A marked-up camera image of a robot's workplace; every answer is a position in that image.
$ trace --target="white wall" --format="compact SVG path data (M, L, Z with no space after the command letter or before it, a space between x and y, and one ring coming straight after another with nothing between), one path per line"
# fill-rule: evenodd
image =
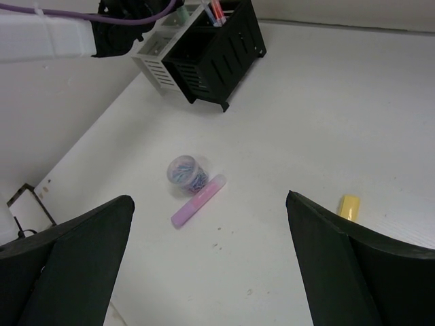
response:
M30 0L5 1L33 6ZM96 12L97 0L38 0L41 7ZM0 195L37 185L138 74L128 58L0 65Z
M252 0L259 18L435 32L434 0Z
M6 2L32 6L34 1ZM435 31L433 0L253 2L259 18ZM98 0L38 3L81 12L98 6ZM24 182L37 184L137 73L127 58L0 65L0 194L9 198Z

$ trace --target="small plastic jar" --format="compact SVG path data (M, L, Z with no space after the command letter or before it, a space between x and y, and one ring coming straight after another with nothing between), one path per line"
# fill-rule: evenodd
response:
M188 155L180 156L169 164L167 177L189 194L196 194L209 182L208 174Z

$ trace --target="marker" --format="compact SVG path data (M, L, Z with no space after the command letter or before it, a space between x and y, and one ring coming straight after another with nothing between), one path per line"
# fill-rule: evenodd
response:
M204 2L204 0L201 0L201 5L203 5L204 11L207 14L207 16L210 19L210 22L214 27L219 27L219 24L217 20L215 19L215 16L213 16L213 13L210 10L210 7Z
M217 12L219 14L219 16L218 16L219 17L219 21L223 25L223 24L226 23L226 18L225 18L225 15L224 15L224 11L222 10L222 7L220 5L219 0L214 0L214 1L216 3Z
M189 20L189 12L187 11L186 7L182 5L181 7L177 8L177 15L181 22L181 24L185 24Z
M218 26L222 26L222 20L220 19L219 8L218 8L218 5L216 4L216 2L214 0L211 0L211 7L213 8L213 12L215 13L215 17L216 17L216 20L217 20L217 25Z
M358 217L361 200L357 196L344 195L338 214L349 221L355 222Z
M203 189L181 207L171 218L172 224L178 229L189 220L206 202L209 201L222 187L225 186L226 178L217 175L212 178Z

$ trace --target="black pen holder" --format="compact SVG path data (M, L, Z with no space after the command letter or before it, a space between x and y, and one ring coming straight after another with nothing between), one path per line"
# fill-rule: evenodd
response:
M228 97L266 47L251 0L220 3L226 23L214 27L202 12L162 63L190 103L199 98L225 112Z

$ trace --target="white surface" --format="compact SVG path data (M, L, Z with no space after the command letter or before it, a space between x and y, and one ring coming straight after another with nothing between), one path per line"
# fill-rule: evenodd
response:
M0 196L0 246L17 239L18 227L6 200Z
M99 3L3 2L79 12L96 12ZM0 65L0 194L9 200L24 183L37 185L138 73L130 58Z
M257 17L435 32L432 0L252 0Z
M92 25L85 20L0 14L0 63L92 56Z
M135 200L112 301L128 326L311 325L289 189L331 211L355 194L359 223L435 248L435 38L261 28L226 113L139 76L37 187L59 222ZM165 173L185 153L228 183L177 231Z

